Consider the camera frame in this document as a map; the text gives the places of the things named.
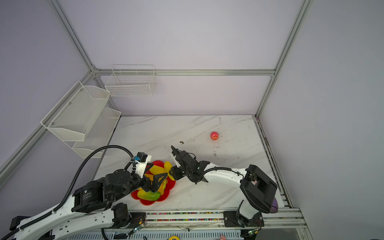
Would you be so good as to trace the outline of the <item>yellow fake banana bunch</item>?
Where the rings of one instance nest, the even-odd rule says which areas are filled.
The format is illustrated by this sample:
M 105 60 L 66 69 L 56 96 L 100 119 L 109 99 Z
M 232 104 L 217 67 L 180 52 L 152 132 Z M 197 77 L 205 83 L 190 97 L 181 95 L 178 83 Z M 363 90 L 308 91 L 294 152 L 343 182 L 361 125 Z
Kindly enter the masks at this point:
M 157 193 L 162 196 L 168 183 L 168 172 L 165 168 L 153 165 L 144 174 L 145 184 L 143 190 L 146 192 Z

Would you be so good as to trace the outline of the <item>red fake apple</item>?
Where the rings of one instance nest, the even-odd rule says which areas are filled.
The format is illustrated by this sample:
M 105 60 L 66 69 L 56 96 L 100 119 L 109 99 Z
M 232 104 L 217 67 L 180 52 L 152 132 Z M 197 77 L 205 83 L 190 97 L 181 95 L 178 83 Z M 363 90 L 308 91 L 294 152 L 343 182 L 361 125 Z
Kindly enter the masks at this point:
M 219 133 L 217 133 L 217 132 L 211 132 L 211 134 L 210 134 L 210 138 L 211 138 L 213 141 L 218 140 L 219 137 L 220 137 L 220 135 L 219 135 Z

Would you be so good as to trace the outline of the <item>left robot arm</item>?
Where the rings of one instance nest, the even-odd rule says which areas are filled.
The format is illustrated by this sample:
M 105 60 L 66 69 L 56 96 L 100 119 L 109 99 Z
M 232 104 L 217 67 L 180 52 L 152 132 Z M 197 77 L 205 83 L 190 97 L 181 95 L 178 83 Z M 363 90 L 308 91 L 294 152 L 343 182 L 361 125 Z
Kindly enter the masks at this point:
M 33 217 L 13 218 L 11 232 L 4 238 L 58 240 L 91 229 L 126 227 L 133 219 L 119 200 L 138 189 L 155 193 L 168 177 L 166 171 L 146 176 L 151 167 L 143 165 L 141 172 L 119 169 L 77 190 L 70 187 L 58 205 Z

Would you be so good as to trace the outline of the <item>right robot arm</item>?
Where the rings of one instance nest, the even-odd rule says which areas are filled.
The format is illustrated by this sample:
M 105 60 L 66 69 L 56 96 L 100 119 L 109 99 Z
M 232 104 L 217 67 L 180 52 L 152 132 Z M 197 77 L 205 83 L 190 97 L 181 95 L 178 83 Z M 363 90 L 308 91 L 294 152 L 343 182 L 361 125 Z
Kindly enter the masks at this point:
M 198 161 L 191 153 L 171 146 L 176 163 L 170 174 L 176 180 L 184 177 L 199 184 L 221 183 L 241 190 L 245 199 L 240 203 L 236 217 L 242 226 L 247 226 L 257 214 L 275 214 L 279 210 L 276 193 L 278 185 L 265 172 L 255 165 L 245 169 L 233 169 L 215 165 L 208 161 Z

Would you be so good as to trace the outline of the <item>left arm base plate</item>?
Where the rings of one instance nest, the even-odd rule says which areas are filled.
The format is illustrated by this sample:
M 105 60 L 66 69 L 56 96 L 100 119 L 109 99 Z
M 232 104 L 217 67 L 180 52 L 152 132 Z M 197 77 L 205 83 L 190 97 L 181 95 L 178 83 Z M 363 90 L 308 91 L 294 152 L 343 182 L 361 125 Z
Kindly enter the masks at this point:
M 113 219 L 113 229 L 134 229 L 140 222 L 145 222 L 147 214 L 145 212 L 129 212 Z

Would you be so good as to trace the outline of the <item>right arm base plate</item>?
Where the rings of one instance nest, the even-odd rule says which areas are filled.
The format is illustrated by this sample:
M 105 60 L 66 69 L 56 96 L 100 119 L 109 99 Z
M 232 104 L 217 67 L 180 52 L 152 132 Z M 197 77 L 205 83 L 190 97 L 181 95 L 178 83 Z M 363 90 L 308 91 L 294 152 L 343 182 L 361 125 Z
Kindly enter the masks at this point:
M 248 201 L 242 200 L 236 211 L 224 211 L 225 227 L 263 227 L 262 213 L 251 206 Z

